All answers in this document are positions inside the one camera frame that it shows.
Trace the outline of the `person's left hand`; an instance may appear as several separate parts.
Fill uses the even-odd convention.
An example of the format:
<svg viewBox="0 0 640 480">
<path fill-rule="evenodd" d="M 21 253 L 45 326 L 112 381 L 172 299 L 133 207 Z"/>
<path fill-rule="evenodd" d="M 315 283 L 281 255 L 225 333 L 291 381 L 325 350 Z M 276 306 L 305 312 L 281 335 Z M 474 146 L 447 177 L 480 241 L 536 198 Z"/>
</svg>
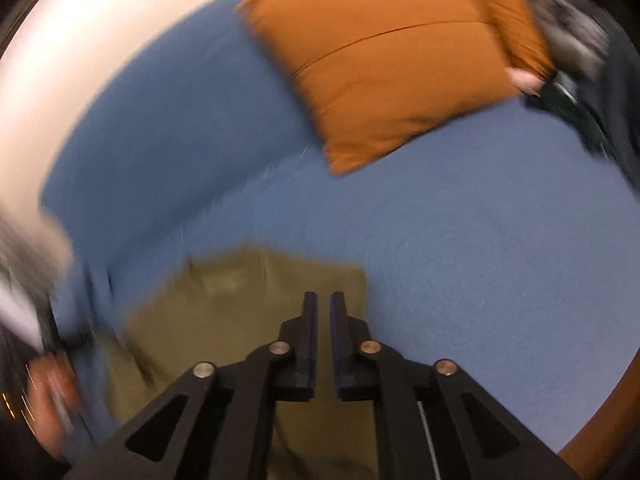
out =
<svg viewBox="0 0 640 480">
<path fill-rule="evenodd" d="M 66 411 L 78 409 L 76 374 L 65 353 L 40 356 L 29 363 L 28 370 L 27 400 L 32 413 L 29 422 L 32 434 L 49 455 L 59 460 L 67 431 L 54 399 L 58 398 Z"/>
</svg>

